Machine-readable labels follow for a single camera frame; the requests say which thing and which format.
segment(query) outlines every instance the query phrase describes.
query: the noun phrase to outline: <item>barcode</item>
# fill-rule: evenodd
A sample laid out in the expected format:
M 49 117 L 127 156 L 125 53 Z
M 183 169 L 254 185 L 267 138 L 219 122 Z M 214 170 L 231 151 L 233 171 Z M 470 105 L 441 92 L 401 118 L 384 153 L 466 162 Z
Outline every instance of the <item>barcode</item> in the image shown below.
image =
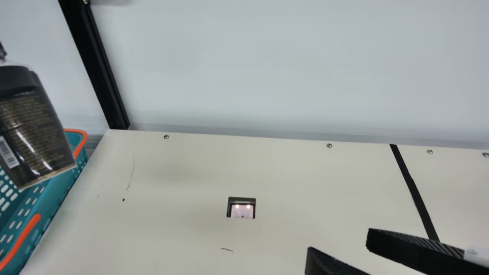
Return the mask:
M 3 137 L 0 137 L 0 155 L 10 169 L 20 165 L 19 161 Z

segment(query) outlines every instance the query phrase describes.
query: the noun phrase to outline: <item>basket hole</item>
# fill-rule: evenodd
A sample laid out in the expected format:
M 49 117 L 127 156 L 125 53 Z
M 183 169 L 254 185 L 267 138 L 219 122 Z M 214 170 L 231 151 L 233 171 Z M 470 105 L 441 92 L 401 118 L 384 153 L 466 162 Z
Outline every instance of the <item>basket hole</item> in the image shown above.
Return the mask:
M 39 234 L 39 229 L 36 229 L 36 231 L 34 231 L 34 234 L 32 235 L 31 242 L 34 242 L 38 234 Z
M 49 218 L 46 223 L 43 226 L 43 231 L 46 231 L 47 227 L 49 226 L 49 223 L 51 222 L 51 219 Z
M 30 249 L 31 249 L 31 246 L 29 245 L 26 249 L 25 249 L 25 252 L 24 254 L 29 254 L 30 253 Z
M 7 209 L 7 207 L 10 205 L 10 202 L 6 202 L 2 207 L 1 207 L 1 210 L 2 211 L 5 211 Z
M 39 241 L 41 240 L 41 235 L 39 235 L 39 237 L 37 237 L 37 240 L 36 240 L 36 243 L 34 245 L 37 245 L 39 243 Z

